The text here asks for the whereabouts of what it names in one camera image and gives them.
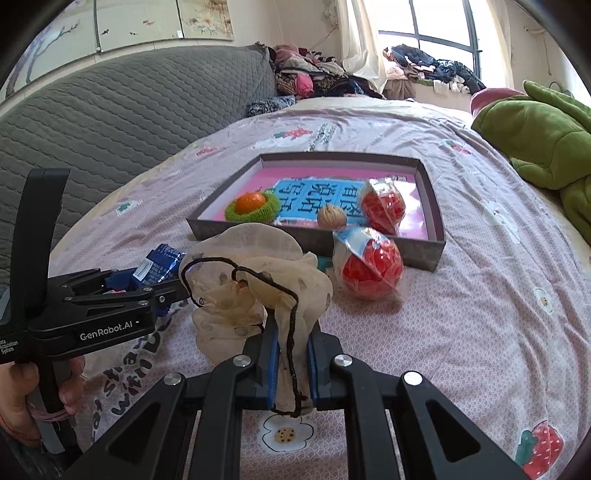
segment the human hand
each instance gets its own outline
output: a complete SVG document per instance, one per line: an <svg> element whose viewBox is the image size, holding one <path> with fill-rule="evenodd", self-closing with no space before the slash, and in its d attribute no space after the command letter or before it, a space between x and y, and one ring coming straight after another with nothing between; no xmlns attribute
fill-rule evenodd
<svg viewBox="0 0 591 480"><path fill-rule="evenodd" d="M59 396L70 415L82 411L84 379L83 356L69 361L72 376L59 387ZM39 383L39 371L34 363L0 365L0 426L23 445L41 445L41 434L31 417L25 396L35 390Z"/></svg>

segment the bedspread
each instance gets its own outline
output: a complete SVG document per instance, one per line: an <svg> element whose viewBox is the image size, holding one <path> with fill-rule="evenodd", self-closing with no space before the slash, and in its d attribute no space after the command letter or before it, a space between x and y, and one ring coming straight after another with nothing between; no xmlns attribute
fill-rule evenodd
<svg viewBox="0 0 591 480"><path fill-rule="evenodd" d="M446 227L436 272L407 269L409 298L398 308L336 290L322 329L377 371L422 372L512 458L523 432L545 436L517 456L531 478L550 470L545 478L554 479L591 423L589 276L545 206L478 134L442 110L386 104L354 115L286 109L195 142L91 211L52 253L50 275L136 266L160 243L186 251L194 238L185 218L259 153L419 158ZM184 302L159 320L154 334L91 358L95 375L77 426L83 449L167 372L211 369L195 346L192 310ZM103 371L97 365L105 358L112 368ZM277 431L296 440L282 445ZM342 413L292 421L245 412L241 470L243 479L345 478Z"/></svg>

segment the blue packaged snack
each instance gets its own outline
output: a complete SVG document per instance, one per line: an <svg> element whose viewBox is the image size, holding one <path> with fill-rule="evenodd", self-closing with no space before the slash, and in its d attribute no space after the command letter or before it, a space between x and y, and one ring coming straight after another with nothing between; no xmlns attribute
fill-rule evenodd
<svg viewBox="0 0 591 480"><path fill-rule="evenodd" d="M152 250L131 277L134 288L154 285L178 277L178 268L186 254L160 244ZM170 307L158 309L158 316L164 316Z"/></svg>

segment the translucent plastic bag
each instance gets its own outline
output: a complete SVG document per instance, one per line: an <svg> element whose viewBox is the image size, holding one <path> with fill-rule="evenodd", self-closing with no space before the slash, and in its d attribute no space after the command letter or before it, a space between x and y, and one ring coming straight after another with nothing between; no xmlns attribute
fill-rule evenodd
<svg viewBox="0 0 591 480"><path fill-rule="evenodd" d="M367 180L357 195L357 202L371 228L388 235L398 235L398 227L406 214L406 204L393 179Z"/></svg>
<svg viewBox="0 0 591 480"><path fill-rule="evenodd" d="M295 416L312 409L307 339L333 294L317 266L293 237L261 223L199 243L180 266L193 301L204 305L193 312L196 343L214 365L242 353L246 339L260 333L265 307L275 311L281 351L275 408Z"/></svg>
<svg viewBox="0 0 591 480"><path fill-rule="evenodd" d="M333 233L333 268L340 285L367 300L403 300L404 264L393 240L369 227L350 226Z"/></svg>

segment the green blanket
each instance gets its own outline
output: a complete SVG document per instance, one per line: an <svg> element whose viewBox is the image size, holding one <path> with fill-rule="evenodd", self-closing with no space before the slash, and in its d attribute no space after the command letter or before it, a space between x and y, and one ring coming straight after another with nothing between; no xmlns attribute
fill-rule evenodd
<svg viewBox="0 0 591 480"><path fill-rule="evenodd" d="M472 128L528 182L559 190L567 218L591 245L591 109L526 80L527 95L484 107Z"/></svg>

